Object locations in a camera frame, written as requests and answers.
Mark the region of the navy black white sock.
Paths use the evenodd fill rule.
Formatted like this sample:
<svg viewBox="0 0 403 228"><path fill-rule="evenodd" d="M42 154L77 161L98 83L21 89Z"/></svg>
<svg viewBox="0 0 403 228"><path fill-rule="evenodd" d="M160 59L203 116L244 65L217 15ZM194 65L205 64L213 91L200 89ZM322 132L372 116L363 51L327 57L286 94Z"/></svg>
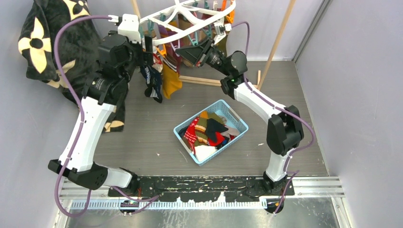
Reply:
<svg viewBox="0 0 403 228"><path fill-rule="evenodd" d="M144 91L144 95L149 98L153 98L156 102L162 103L162 76L154 67L144 65L140 67L140 72L146 80L147 88Z"/></svg>

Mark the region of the white clip hanger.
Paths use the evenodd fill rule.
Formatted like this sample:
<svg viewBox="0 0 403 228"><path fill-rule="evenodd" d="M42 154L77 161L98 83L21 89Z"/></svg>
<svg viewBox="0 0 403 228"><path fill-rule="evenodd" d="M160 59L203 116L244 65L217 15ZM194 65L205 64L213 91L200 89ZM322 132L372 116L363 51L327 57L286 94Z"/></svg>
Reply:
<svg viewBox="0 0 403 228"><path fill-rule="evenodd" d="M164 45L180 40L183 37L189 37L191 34L203 30L210 25L214 27L214 22L216 21L222 21L225 23L225 20L229 20L230 17L234 15L234 10L236 8L236 1L234 0L230 2L228 7L226 6L226 1L223 1L221 10L199 8L196 7L196 2L196 0L187 0L184 2L176 0L173 6L139 19L139 28L142 27L142 24L149 22L151 24L155 23L174 32L172 36L153 41L154 46ZM171 21L180 15L191 23L190 27L180 29L171 25Z"/></svg>

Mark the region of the brown white orange sock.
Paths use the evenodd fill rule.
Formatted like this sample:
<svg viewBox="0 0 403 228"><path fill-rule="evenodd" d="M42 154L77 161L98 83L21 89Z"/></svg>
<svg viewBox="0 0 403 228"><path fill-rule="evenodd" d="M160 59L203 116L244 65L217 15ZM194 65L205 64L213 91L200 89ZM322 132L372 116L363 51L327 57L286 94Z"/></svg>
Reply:
<svg viewBox="0 0 403 228"><path fill-rule="evenodd" d="M182 88L182 81L179 79L180 63L170 55L164 57L162 61L163 94L165 98L170 99L174 92Z"/></svg>

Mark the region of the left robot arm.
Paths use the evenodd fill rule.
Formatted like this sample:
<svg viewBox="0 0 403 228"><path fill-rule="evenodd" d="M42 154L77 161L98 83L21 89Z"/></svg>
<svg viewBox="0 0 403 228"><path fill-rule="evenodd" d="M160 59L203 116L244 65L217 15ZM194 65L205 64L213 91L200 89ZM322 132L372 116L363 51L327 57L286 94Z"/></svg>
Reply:
<svg viewBox="0 0 403 228"><path fill-rule="evenodd" d="M119 187L127 196L138 192L137 175L123 168L108 168L94 162L104 125L115 116L128 93L129 81L137 67L152 66L153 39L130 41L110 31L98 46L99 69L86 80L80 114L66 149L48 169L90 190L101 186Z"/></svg>

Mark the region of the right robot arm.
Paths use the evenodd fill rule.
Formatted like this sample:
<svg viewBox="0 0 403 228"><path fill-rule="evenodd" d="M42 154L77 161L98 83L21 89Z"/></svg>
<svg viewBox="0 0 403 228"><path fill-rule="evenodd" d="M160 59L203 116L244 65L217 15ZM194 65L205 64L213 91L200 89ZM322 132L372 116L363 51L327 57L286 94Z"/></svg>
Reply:
<svg viewBox="0 0 403 228"><path fill-rule="evenodd" d="M242 51L226 56L212 39L206 38L198 45L177 48L175 53L197 67L207 64L224 74L220 80L223 93L246 105L267 124L266 141L271 155L262 184L266 193L276 195L287 180L291 154L304 139L299 110L271 100L245 78L247 57Z"/></svg>

